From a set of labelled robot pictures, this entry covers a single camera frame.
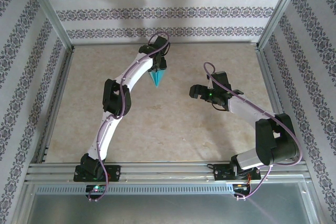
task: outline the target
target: table surface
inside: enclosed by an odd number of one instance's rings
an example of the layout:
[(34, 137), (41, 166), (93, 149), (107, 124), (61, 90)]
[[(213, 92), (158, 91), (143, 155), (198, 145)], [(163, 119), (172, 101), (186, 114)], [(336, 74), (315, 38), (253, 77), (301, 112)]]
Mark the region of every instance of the table surface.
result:
[[(76, 47), (46, 162), (80, 161), (99, 128), (104, 82), (134, 60), (139, 46)], [(158, 88), (147, 73), (134, 86), (107, 162), (228, 160), (255, 146), (254, 129), (237, 115), (189, 97), (192, 85), (207, 86), (203, 63), (210, 61), (227, 72), (233, 89), (271, 110), (254, 46), (172, 44), (166, 60)]]

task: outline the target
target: teal pyramid object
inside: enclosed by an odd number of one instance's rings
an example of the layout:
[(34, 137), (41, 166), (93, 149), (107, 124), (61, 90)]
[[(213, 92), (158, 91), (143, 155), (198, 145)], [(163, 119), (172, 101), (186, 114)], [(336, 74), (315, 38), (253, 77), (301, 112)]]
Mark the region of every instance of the teal pyramid object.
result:
[(163, 74), (165, 72), (165, 69), (163, 70), (158, 70), (158, 71), (150, 71), (149, 74), (152, 77), (154, 84), (156, 87), (159, 86), (160, 81), (162, 80)]

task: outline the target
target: beige floor panel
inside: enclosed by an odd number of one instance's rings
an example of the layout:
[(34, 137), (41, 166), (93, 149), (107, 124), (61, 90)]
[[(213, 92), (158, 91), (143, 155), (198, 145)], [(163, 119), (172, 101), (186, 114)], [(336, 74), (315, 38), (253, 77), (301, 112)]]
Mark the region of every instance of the beige floor panel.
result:
[[(104, 82), (133, 61), (139, 46), (76, 47), (47, 162), (80, 161), (99, 127)], [(108, 162), (228, 160), (255, 146), (245, 121), (188, 95), (192, 85), (207, 85), (203, 63), (210, 61), (227, 72), (233, 89), (271, 110), (253, 46), (173, 44), (166, 60), (158, 88), (149, 74), (133, 88), (132, 108), (114, 133)]]

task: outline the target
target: patterned wallpaper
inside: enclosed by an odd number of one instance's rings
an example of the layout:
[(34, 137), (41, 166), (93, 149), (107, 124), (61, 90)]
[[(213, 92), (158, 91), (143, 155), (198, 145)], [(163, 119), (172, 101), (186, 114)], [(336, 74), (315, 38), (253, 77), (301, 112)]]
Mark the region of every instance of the patterned wallpaper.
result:
[(252, 41), (278, 0), (50, 0), (74, 44), (141, 42), (158, 30), (172, 41)]
[(264, 48), (328, 223), (336, 223), (336, 0), (291, 0)]
[(65, 48), (37, 0), (0, 0), (0, 26), (0, 223), (10, 223)]

